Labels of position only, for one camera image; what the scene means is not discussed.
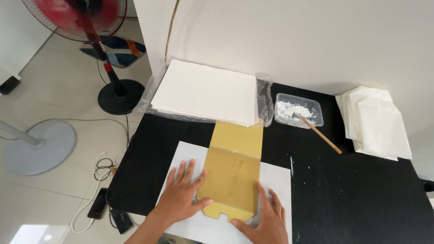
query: yellow cardboard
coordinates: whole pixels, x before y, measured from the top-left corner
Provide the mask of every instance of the yellow cardboard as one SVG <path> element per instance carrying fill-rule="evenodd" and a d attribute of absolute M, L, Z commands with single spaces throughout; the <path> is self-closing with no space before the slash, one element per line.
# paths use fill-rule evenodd
<path fill-rule="evenodd" d="M 227 214 L 247 221 L 255 215 L 258 203 L 260 158 L 210 146 L 204 169 L 207 178 L 197 191 L 196 198 L 211 198 L 214 202 L 204 209 L 204 214 L 218 218 Z"/>
<path fill-rule="evenodd" d="M 263 120 L 249 127 L 217 121 L 210 146 L 261 158 L 262 135 Z"/>

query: fan grille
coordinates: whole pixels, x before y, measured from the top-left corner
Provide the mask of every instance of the fan grille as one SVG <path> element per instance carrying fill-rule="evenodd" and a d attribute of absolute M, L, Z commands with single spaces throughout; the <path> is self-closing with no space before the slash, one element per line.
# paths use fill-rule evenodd
<path fill-rule="evenodd" d="M 125 19 L 127 9 L 126 0 L 99 0 L 102 9 L 98 14 L 91 16 L 80 13 L 70 6 L 71 1 L 77 0 L 22 1 L 30 13 L 45 27 L 65 38 L 81 42 L 89 41 L 89 38 L 81 27 L 80 20 L 89 20 L 96 34 L 104 39 L 118 31 Z"/>

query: stack of paper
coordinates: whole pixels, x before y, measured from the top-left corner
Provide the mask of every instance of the stack of paper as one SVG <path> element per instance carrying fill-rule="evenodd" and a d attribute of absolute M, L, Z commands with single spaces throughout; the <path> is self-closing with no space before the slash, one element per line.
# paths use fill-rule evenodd
<path fill-rule="evenodd" d="M 256 77 L 173 59 L 152 99 L 159 112 L 226 121 L 259 121 Z"/>
<path fill-rule="evenodd" d="M 388 91 L 360 86 L 336 96 L 345 124 L 346 138 L 356 152 L 382 158 L 411 159 L 401 113 Z"/>

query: plastic container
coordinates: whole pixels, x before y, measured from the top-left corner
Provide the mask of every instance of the plastic container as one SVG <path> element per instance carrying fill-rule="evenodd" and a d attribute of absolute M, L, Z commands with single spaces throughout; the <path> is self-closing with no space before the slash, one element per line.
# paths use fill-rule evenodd
<path fill-rule="evenodd" d="M 304 108 L 307 108 L 309 112 L 312 113 L 312 115 L 309 117 L 305 117 L 305 119 L 311 121 L 315 127 L 324 125 L 321 106 L 317 101 L 284 93 L 278 93 L 276 96 L 276 104 L 274 105 L 274 119 L 277 122 L 285 125 L 292 125 L 295 127 L 310 129 L 310 127 L 305 124 L 300 118 L 298 118 L 298 116 L 294 114 L 288 115 L 287 113 L 285 113 L 285 110 L 283 109 L 284 104 L 282 103 L 286 103 L 290 106 L 302 106 Z"/>

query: white glue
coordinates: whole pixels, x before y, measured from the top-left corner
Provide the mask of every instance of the white glue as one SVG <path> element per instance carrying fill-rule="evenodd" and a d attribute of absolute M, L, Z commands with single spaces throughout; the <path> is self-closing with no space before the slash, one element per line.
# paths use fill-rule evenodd
<path fill-rule="evenodd" d="M 295 120 L 295 121 L 301 121 L 300 118 L 298 118 L 298 116 L 295 115 L 294 113 L 298 113 L 300 116 L 304 117 L 311 124 L 315 124 L 314 121 L 309 119 L 310 117 L 313 116 L 313 113 L 311 113 L 309 109 L 297 104 L 292 104 L 290 102 L 283 102 L 283 101 L 277 102 L 277 114 L 280 117 Z"/>

